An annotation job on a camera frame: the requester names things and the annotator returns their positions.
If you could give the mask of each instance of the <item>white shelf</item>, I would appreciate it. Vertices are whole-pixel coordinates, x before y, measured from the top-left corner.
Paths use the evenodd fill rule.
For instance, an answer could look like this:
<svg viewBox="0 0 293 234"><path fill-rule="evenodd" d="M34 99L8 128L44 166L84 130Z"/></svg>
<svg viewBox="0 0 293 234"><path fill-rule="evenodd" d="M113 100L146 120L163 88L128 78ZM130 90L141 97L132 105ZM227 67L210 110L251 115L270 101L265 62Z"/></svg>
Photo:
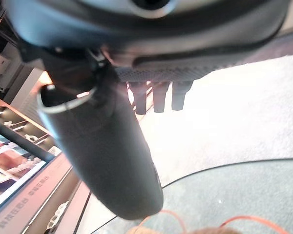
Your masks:
<svg viewBox="0 0 293 234"><path fill-rule="evenodd" d="M0 167L0 173L2 173L2 174L4 174L4 175L6 175L6 176L9 176L12 180L14 180L14 181L18 181L19 179L18 178L16 178L15 176L13 176L13 175L11 175L10 173L8 173L8 172L6 172L4 169L2 169L1 167Z"/></svg>

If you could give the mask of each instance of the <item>gray carpet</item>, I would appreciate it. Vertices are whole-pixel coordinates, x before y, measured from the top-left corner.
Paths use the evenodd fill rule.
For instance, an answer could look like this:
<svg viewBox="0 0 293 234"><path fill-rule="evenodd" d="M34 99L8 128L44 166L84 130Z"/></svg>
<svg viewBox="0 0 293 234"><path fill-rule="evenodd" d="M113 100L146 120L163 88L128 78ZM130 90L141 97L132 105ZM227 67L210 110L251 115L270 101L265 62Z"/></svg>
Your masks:
<svg viewBox="0 0 293 234"><path fill-rule="evenodd" d="M164 188L164 209L175 211L188 231L218 227L239 215L264 217L293 234L293 160L251 162L207 170ZM116 218L95 234L124 234L140 221ZM157 214L145 227L180 234L178 222ZM239 220L230 227L243 234L275 234L266 226Z"/></svg>
<svg viewBox="0 0 293 234"><path fill-rule="evenodd" d="M170 103L168 93L165 112L141 121L162 185L219 165L293 158L293 56L213 72L193 84L183 111ZM78 233L113 216L92 197Z"/></svg>

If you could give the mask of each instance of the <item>black cylindrical handle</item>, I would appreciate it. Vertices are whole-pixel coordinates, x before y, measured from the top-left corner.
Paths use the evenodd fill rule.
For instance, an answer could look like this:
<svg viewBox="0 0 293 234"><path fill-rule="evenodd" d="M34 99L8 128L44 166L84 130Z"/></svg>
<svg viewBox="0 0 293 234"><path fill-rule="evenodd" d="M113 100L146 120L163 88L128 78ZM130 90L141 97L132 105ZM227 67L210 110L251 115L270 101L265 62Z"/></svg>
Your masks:
<svg viewBox="0 0 293 234"><path fill-rule="evenodd" d="M125 219L160 211L162 188L126 84L56 106L46 100L50 90L43 87L39 94L40 116L94 195Z"/></svg>

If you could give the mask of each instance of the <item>display shelf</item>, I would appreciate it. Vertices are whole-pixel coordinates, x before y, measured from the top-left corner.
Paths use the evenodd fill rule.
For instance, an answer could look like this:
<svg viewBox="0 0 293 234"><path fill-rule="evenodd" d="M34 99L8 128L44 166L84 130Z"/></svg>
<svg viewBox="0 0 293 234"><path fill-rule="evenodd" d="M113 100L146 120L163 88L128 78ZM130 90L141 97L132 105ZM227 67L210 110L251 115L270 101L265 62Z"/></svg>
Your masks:
<svg viewBox="0 0 293 234"><path fill-rule="evenodd" d="M19 180L18 178L16 178L15 176L11 175L10 173L8 173L6 170L2 169L1 167L0 167L0 173L4 174L6 176L9 176L14 181Z"/></svg>
<svg viewBox="0 0 293 234"><path fill-rule="evenodd" d="M0 154L4 153L5 151L9 150L9 149L13 149L14 147L16 147L17 144L13 143L13 142L10 142L8 144L3 144L1 147L0 147Z"/></svg>
<svg viewBox="0 0 293 234"><path fill-rule="evenodd" d="M9 180L9 179L11 179L11 177L7 177L7 178L5 178L4 180L0 181L0 184L6 182L6 181Z"/></svg>
<svg viewBox="0 0 293 234"><path fill-rule="evenodd" d="M36 123L30 120L26 120L6 106L0 106L0 122L48 152L52 153L53 150L49 150L53 146L56 147L53 137L45 129L38 127Z"/></svg>
<svg viewBox="0 0 293 234"><path fill-rule="evenodd" d="M3 194L8 188L10 188L15 183L14 180L8 179L3 183L0 183L0 195Z"/></svg>

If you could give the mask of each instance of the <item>red wire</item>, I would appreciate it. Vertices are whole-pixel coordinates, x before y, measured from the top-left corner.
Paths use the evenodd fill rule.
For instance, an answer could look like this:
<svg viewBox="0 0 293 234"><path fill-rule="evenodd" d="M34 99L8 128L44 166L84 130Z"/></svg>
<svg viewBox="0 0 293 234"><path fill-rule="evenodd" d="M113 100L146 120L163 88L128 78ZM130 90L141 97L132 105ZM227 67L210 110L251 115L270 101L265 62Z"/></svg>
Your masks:
<svg viewBox="0 0 293 234"><path fill-rule="evenodd" d="M270 222L268 220L265 220L263 218L259 218L259 217L255 217L255 216L237 216L237 217L233 217L231 219L228 219L222 225L220 225L220 228L226 226L228 223L231 223L231 222L239 220L239 219L247 219L247 220L252 220L252 221L264 224L267 227L270 227L271 229L275 230L279 234L290 234L289 232L287 232L283 228L279 227L278 225L276 225L276 224L274 224L274 223L272 223L272 222Z"/></svg>
<svg viewBox="0 0 293 234"><path fill-rule="evenodd" d="M173 211L170 211L170 210L161 210L160 211L161 213L167 213L167 214L170 214L172 216L174 216L181 228L182 228L182 234L186 234L187 233L187 229L186 229L186 226L184 224L184 222L182 221L182 219ZM151 217L146 217L137 227L137 229L135 230L134 233L136 233L136 231L145 223L147 222ZM236 220L240 220L240 219L246 219L246 220L252 220L252 221L255 221L255 222L258 222L258 223L261 223L273 230L275 230L276 232L278 232L279 234L290 234L289 232L287 232L286 230L284 230L283 228L279 227L278 225L268 221L268 220L265 220L263 218L259 218L259 217L255 217L255 216L237 216L237 217L233 217L231 219L228 219L226 222L224 222L223 224L220 225L220 228L226 226L227 224L233 222L233 221L236 221Z"/></svg>
<svg viewBox="0 0 293 234"><path fill-rule="evenodd" d="M175 217L175 219L178 220L181 228L182 228L182 234L187 234L187 229L186 229L186 226L184 224L184 222L182 221L182 219L173 211L170 211L170 210L161 210L160 211L161 213L167 213L167 214L170 214L172 216ZM145 223L147 222L149 219L151 218L151 216L148 216L146 217L144 220L142 220L142 222L137 226L137 229L135 230L134 234L136 233L136 231Z"/></svg>

